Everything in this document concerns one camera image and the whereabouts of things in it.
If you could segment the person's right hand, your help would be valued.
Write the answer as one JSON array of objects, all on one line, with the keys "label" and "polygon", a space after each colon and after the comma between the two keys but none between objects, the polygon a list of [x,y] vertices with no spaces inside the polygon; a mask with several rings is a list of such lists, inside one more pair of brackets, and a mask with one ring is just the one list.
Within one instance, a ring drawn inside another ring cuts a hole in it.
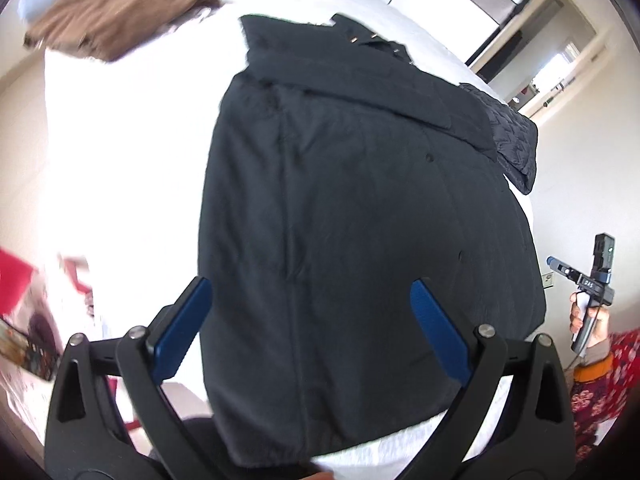
[{"label": "person's right hand", "polygon": [[573,292],[570,295],[570,333],[577,337],[584,325],[584,317],[588,316],[592,322],[589,339],[585,343],[583,352],[580,352],[570,362],[570,366],[576,365],[587,353],[587,350],[608,341],[608,322],[610,322],[610,309],[608,307],[587,307],[587,295],[584,292]]}]

